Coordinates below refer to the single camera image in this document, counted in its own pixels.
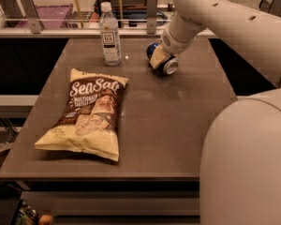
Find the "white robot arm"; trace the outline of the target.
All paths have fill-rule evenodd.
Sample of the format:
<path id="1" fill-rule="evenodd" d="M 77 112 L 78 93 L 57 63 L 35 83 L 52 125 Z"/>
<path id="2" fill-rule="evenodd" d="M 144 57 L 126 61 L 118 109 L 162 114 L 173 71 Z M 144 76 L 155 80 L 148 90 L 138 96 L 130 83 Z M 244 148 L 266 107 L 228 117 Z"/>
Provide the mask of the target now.
<path id="1" fill-rule="evenodd" d="M 173 0 L 152 63 L 210 29 L 271 85 L 213 121 L 200 159 L 201 225 L 281 225 L 281 17 L 228 0 Z"/>

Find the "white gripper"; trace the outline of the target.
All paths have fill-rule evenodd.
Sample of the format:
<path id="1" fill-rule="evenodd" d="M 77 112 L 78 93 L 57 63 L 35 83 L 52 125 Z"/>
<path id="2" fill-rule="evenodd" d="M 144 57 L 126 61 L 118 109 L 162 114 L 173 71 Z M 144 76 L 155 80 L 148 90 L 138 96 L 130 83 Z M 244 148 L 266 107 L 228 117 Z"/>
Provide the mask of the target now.
<path id="1" fill-rule="evenodd" d="M 170 58 L 170 54 L 179 54 L 185 51 L 193 42 L 195 34 L 188 30 L 181 31 L 177 35 L 167 25 L 161 35 L 161 44 L 150 46 L 150 64 L 157 69 Z"/>

